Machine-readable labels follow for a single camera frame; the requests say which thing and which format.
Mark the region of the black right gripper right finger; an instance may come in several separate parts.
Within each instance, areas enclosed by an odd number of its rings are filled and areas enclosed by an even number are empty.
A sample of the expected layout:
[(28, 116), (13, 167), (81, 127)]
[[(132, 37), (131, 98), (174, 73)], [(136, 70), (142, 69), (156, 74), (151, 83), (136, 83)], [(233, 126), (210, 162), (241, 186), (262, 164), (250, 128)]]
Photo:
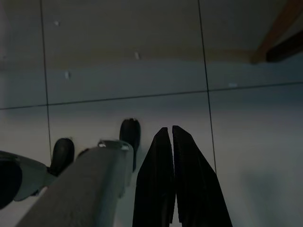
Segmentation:
[(179, 221), (184, 227), (231, 227), (215, 171), (192, 135), (172, 127)]

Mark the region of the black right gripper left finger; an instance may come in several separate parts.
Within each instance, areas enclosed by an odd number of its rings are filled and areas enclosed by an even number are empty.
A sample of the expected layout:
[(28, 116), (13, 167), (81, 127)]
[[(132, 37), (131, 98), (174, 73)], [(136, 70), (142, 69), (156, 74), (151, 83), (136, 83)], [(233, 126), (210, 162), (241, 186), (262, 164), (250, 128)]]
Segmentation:
[(134, 199), (134, 227), (168, 227), (173, 220), (175, 179), (168, 128), (161, 128), (138, 172)]

